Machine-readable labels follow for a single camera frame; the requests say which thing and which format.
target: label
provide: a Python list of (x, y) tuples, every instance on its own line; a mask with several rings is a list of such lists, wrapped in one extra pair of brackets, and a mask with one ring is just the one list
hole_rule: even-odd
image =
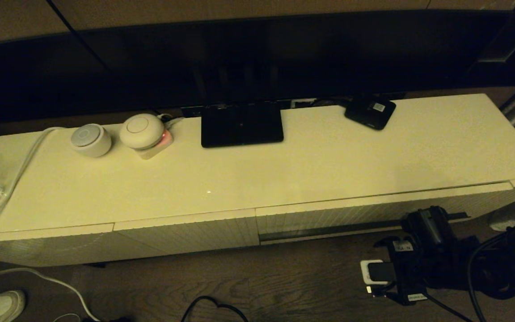
[(394, 241), (395, 251), (413, 251), (413, 244), (409, 241)]
[(374, 110), (378, 110), (379, 112), (382, 112), (384, 111), (384, 105), (383, 104), (379, 104), (379, 103), (375, 103), (374, 106), (372, 107)]
[(418, 294), (409, 294), (407, 296), (407, 298), (409, 299), (409, 302), (414, 302), (414, 301), (422, 301), (422, 300), (426, 300), (426, 296), (424, 296), (423, 294), (421, 293), (418, 293)]

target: textured drawer front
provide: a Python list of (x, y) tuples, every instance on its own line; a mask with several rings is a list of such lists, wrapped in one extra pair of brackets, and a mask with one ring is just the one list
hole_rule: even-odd
[(162, 253), (117, 233), (0, 241), (0, 261), (31, 267), (100, 263)]
[(253, 209), (140, 220), (114, 229), (164, 254), (259, 245)]
[(481, 216), (515, 201), (509, 183), (374, 196), (256, 209), (260, 234), (296, 232), (367, 222), (398, 220), (407, 212), (442, 206), (449, 213)]

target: white sneaker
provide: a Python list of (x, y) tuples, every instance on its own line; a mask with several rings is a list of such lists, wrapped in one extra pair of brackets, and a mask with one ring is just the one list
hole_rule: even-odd
[(0, 322), (15, 320), (25, 308), (25, 294), (8, 291), (0, 294)]

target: white tv stand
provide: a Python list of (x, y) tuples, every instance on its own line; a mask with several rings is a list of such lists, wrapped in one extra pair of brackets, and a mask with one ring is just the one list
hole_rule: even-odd
[[(455, 220), (515, 201), (515, 129), (484, 95), (396, 101), (374, 131), (324, 106), (283, 110), (282, 143), (204, 149), (200, 119), (140, 159), (106, 126), (104, 157), (49, 134), (0, 215), (0, 261), (96, 263), (398, 228), (438, 205)], [(0, 136), (8, 184), (37, 133)]]

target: dark floor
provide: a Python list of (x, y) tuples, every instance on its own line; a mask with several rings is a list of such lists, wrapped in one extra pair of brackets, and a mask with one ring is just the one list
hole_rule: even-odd
[[(486, 217), (455, 224), (460, 237), (481, 240), (495, 234)], [(458, 321), (429, 301), (403, 307), (366, 293), (361, 259), (386, 259), (373, 249), (384, 232), (284, 243), (247, 249), (208, 251), (86, 266), (49, 267), (43, 273), (72, 283), (92, 312), (108, 320), (132, 316), (135, 322), (179, 321), (197, 296), (211, 295), (237, 306), (251, 322), (297, 321)], [(51, 322), (68, 312), (83, 314), (75, 295), (26, 273), (0, 276), (0, 292), (22, 289), (29, 296), (17, 322)], [(477, 320), (466, 292), (431, 291), (438, 300)], [(478, 294), (489, 322), (515, 321), (515, 298), (498, 301)], [(200, 302), (190, 321), (240, 321), (225, 309)], [(64, 318), (61, 322), (74, 322)]]

